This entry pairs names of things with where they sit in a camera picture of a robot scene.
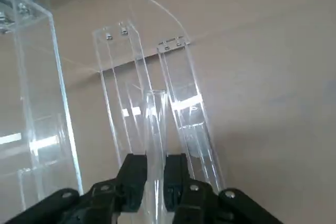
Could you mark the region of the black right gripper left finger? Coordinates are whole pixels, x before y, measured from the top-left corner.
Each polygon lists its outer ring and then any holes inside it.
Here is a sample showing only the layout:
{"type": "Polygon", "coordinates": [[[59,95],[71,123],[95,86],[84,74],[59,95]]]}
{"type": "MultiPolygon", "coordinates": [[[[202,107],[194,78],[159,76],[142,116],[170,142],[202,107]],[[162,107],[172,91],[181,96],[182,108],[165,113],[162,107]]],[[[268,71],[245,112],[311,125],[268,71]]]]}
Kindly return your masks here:
{"type": "Polygon", "coordinates": [[[93,184],[83,195],[60,189],[7,223],[117,223],[121,213],[139,211],[147,170],[145,154],[127,154],[115,178],[93,184]]]}

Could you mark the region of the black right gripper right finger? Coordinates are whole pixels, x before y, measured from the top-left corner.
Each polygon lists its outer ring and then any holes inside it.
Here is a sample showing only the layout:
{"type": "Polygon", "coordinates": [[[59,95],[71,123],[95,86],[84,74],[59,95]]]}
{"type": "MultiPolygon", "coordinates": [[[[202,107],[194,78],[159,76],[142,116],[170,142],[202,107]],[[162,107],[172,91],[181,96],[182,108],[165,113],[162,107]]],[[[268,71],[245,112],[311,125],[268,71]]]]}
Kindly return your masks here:
{"type": "Polygon", "coordinates": [[[173,223],[282,223],[237,188],[217,194],[209,183],[192,179],[184,153],[165,159],[163,197],[173,223]]]}

